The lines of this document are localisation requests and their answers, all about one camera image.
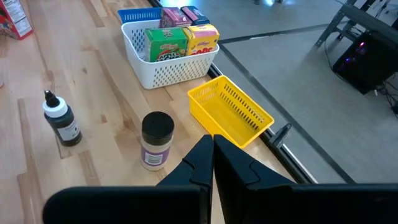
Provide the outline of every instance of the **snack box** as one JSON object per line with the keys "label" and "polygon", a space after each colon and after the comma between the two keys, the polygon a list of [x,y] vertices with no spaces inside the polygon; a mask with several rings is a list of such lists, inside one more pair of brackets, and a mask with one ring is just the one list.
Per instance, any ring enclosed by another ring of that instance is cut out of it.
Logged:
{"label": "snack box", "polygon": [[220,37],[217,29],[211,24],[184,27],[188,37],[187,55],[202,54],[216,50]]}
{"label": "snack box", "polygon": [[145,30],[146,61],[159,62],[185,56],[188,39],[182,28]]}
{"label": "snack box", "polygon": [[162,8],[160,27],[185,27],[190,26],[192,21],[177,7]]}
{"label": "snack box", "polygon": [[0,34],[22,40],[32,32],[19,0],[0,1]]}
{"label": "snack box", "polygon": [[181,7],[181,11],[192,20],[192,25],[209,24],[210,21],[195,6]]}

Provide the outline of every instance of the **red box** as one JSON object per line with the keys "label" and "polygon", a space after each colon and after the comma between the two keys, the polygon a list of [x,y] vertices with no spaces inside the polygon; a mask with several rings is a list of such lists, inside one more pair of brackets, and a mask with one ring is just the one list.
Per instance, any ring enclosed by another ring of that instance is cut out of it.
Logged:
{"label": "red box", "polygon": [[0,34],[22,40],[32,32],[19,0],[0,0]]}

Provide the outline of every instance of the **black jar lid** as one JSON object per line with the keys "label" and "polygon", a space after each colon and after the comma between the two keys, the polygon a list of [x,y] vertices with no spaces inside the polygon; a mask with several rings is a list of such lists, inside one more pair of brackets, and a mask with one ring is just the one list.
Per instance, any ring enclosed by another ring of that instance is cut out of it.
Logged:
{"label": "black jar lid", "polygon": [[167,113],[151,112],[142,121],[142,138],[153,146],[168,143],[173,137],[173,131],[174,121]]}

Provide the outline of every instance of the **wooden table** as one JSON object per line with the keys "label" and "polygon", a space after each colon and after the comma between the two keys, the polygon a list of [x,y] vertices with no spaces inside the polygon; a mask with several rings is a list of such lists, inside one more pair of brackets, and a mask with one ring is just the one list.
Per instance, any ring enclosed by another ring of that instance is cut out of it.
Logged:
{"label": "wooden table", "polygon": [[[145,90],[127,61],[117,10],[145,0],[22,0],[34,27],[23,41],[0,36],[0,223],[41,223],[45,201],[78,185],[155,185],[206,131],[189,113],[187,91],[210,78]],[[44,89],[75,112],[83,140],[63,147],[42,111]],[[140,164],[141,121],[164,111],[175,121],[166,167]],[[245,151],[290,178],[259,140]],[[213,223],[223,223],[214,190]]]}

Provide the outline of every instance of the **gray floor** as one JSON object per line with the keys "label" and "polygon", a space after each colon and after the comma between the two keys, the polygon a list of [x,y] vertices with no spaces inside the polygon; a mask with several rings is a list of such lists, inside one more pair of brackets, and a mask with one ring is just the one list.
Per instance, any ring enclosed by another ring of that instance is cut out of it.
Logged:
{"label": "gray floor", "polygon": [[[164,6],[195,5],[221,33],[221,39],[327,24],[341,4],[334,0],[284,0],[260,5],[247,0],[161,1]],[[378,7],[370,10],[375,15]],[[396,12],[382,14],[391,24]],[[288,123],[252,84],[257,80],[278,104],[356,182],[397,182],[398,119],[383,96],[362,95],[331,70],[323,47],[313,45],[323,30],[245,40],[224,44],[216,66],[275,118],[274,131]],[[331,64],[351,44],[347,39],[326,45]],[[243,73],[231,55],[249,74]],[[398,86],[398,78],[391,80]],[[292,129],[286,145],[320,183],[343,182],[303,137]]]}

